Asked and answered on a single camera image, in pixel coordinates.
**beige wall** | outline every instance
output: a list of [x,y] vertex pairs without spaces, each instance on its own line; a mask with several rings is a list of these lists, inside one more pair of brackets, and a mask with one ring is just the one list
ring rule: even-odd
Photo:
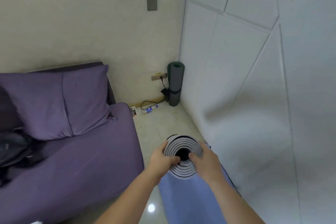
[[117,102],[161,96],[178,59],[184,0],[0,0],[0,72],[28,72],[101,60]]

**hand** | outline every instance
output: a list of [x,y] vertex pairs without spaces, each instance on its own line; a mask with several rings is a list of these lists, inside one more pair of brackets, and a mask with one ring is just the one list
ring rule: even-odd
[[195,153],[191,152],[189,153],[189,158],[194,162],[198,175],[210,185],[218,179],[223,179],[221,163],[217,154],[209,149],[205,143],[200,142],[199,144],[203,150],[202,157],[199,158]]
[[149,175],[152,175],[158,184],[161,178],[168,172],[170,166],[180,162],[180,157],[178,156],[165,156],[163,155],[163,150],[165,149],[168,141],[164,141],[158,148],[156,148],[146,170]]

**floor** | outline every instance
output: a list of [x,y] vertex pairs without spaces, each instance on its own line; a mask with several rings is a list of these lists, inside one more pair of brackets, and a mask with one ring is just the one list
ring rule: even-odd
[[[202,135],[192,122],[187,112],[181,104],[171,107],[168,103],[160,103],[153,112],[142,114],[142,110],[137,108],[137,117],[134,117],[136,131],[138,133],[140,146],[143,154],[145,166],[147,166],[153,150],[164,140],[173,134],[189,135],[199,141],[204,141]],[[85,213],[71,218],[62,224],[93,224],[94,221],[113,203],[96,205],[88,209]],[[148,211],[148,206],[155,210]],[[147,206],[140,219],[140,224],[168,224],[165,216],[162,200],[158,186],[150,195]]]

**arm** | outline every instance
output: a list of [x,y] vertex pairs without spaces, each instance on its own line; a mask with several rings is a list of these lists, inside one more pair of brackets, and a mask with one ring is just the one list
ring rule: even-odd
[[137,224],[153,188],[159,184],[179,157],[163,155],[167,141],[154,150],[148,167],[128,186],[117,201],[98,218],[95,224]]
[[210,186],[228,224],[265,224],[246,201],[228,184],[222,174],[218,156],[201,143],[203,156],[194,153],[189,158],[195,163],[197,173]]

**blue label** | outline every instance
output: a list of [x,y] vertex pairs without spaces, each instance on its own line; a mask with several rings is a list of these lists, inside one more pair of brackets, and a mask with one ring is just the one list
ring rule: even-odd
[[152,108],[152,107],[148,107],[148,108],[146,108],[146,112],[147,112],[147,113],[149,113],[149,112],[151,112],[151,111],[153,111],[153,108]]

